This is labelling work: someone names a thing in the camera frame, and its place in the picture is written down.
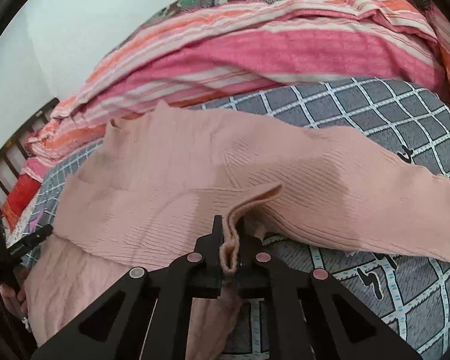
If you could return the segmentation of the left hand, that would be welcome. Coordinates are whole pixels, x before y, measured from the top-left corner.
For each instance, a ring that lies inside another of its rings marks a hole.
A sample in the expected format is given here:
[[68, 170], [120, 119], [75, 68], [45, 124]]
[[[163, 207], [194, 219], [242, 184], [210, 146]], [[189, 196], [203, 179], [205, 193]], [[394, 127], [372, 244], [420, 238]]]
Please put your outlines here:
[[19, 284], [19, 290], [13, 289], [6, 283], [0, 285], [0, 294], [4, 302], [5, 308], [14, 317], [19, 319], [26, 330], [31, 332], [30, 323], [28, 320], [28, 306], [26, 302], [26, 292], [23, 287], [24, 281], [28, 276], [28, 269], [22, 265], [16, 267], [13, 270], [13, 274], [17, 283]]

